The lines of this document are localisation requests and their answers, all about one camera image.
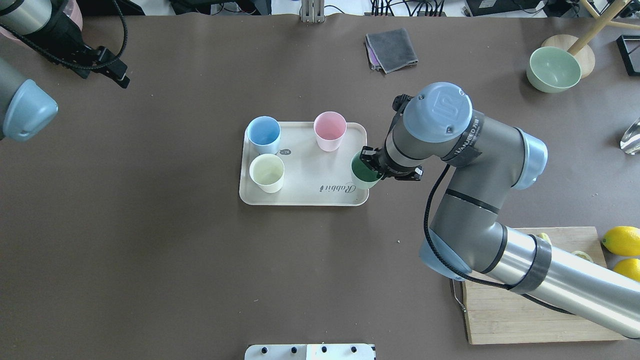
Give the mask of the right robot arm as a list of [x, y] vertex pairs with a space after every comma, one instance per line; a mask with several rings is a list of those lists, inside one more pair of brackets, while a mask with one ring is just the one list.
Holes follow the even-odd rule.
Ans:
[[383, 146], [359, 153], [364, 166], [380, 180], [416, 182], [430, 157], [455, 168], [433, 219], [434, 193], [427, 198], [425, 264], [639, 340], [638, 282], [498, 222], [509, 191], [530, 187], [546, 168], [544, 142], [476, 111], [450, 82], [399, 95], [393, 109]]

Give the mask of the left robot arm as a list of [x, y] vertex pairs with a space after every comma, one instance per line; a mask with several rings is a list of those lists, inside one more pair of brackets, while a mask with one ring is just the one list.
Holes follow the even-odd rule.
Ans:
[[[0, 9], [2, 29], [51, 63], [84, 79], [98, 73], [123, 89], [130, 84], [128, 67], [121, 60], [128, 42], [126, 26], [121, 48], [115, 54], [106, 47], [93, 48], [85, 43], [67, 0], [3, 0]], [[58, 104], [5, 60], [1, 60], [0, 68], [0, 136], [28, 141], [57, 116]]]

